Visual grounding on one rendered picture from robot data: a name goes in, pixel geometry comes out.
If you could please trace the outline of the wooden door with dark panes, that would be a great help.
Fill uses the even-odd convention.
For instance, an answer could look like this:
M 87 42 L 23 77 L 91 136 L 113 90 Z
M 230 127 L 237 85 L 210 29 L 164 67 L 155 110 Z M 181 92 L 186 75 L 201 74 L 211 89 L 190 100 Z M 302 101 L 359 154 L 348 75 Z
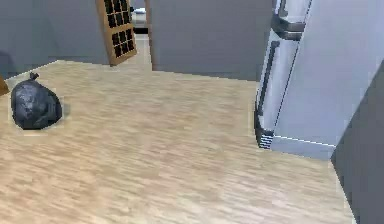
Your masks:
M 137 54 L 130 0 L 95 0 L 109 64 L 116 66 Z

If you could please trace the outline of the silver fridge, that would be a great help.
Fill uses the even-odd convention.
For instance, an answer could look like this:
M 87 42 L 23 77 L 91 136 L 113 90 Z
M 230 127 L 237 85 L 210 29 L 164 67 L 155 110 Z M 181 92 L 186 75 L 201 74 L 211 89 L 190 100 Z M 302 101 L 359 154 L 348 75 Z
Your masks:
M 329 159 L 383 61 L 384 0 L 275 0 L 255 101 L 259 147 Z

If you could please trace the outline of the black rubbish bag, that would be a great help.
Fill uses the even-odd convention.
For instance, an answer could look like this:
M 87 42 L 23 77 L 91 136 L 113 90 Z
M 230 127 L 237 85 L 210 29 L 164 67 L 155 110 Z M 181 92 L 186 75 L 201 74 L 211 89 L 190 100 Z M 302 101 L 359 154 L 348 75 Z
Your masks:
M 12 118 L 23 130 L 41 130 L 62 118 L 58 96 L 37 81 L 38 73 L 19 82 L 11 91 Z

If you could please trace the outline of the brown wooden furniture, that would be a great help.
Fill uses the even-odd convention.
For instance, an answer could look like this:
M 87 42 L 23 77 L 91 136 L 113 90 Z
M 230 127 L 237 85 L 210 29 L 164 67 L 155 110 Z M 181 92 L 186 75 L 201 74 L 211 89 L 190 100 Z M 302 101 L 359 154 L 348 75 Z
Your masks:
M 9 92 L 8 85 L 6 84 L 3 77 L 0 75 L 0 96 L 3 96 Z

